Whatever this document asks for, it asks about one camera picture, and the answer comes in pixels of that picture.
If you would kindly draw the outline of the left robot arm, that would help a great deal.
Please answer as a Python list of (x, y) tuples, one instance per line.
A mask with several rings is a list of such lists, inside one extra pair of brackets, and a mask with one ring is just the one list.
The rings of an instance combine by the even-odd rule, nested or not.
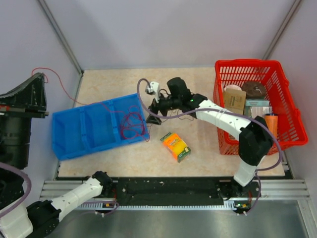
[(112, 192), (107, 173), (95, 172), (85, 182), (52, 200), (25, 206), (31, 192), (28, 166), (33, 118), (48, 116), (45, 74), (35, 73), (0, 96), (0, 236), (2, 238), (44, 238), (70, 212), (97, 196)]

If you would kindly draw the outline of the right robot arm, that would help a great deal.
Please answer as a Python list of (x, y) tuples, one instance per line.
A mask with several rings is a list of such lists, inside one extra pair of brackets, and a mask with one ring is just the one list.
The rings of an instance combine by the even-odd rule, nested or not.
[(243, 196), (249, 191), (258, 165), (273, 146), (273, 138), (262, 117), (248, 118), (222, 108), (201, 94), (194, 94), (180, 77), (167, 82), (169, 93), (164, 96), (159, 83), (147, 82), (145, 92), (154, 97), (150, 106), (148, 121), (157, 124), (167, 116), (168, 111), (180, 110), (195, 119), (209, 122), (227, 132), (238, 141), (239, 168), (231, 184), (232, 192)]

